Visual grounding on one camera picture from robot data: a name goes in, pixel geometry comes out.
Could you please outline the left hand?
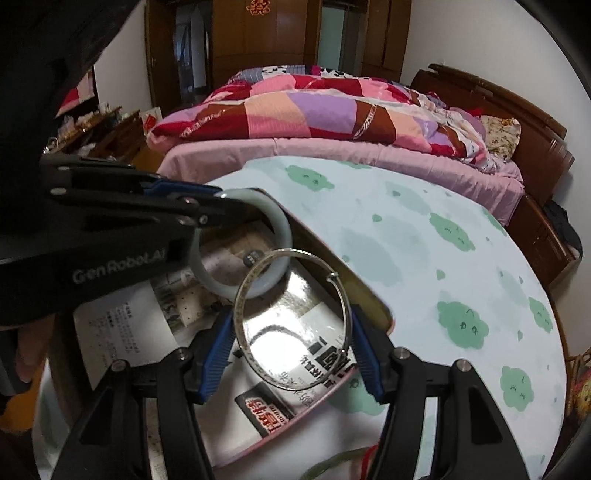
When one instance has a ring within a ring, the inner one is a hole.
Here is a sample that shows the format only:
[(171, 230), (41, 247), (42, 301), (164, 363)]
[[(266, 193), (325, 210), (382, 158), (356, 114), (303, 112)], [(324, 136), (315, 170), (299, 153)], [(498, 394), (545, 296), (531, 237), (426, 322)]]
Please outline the left hand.
[(20, 381), (29, 383), (29, 389), (7, 401), (1, 400), (1, 430), (22, 434), (32, 428), (40, 380), (49, 351), (54, 328), (54, 316), (18, 328), (1, 329), (1, 354), (4, 345), (12, 360), (9, 365)]

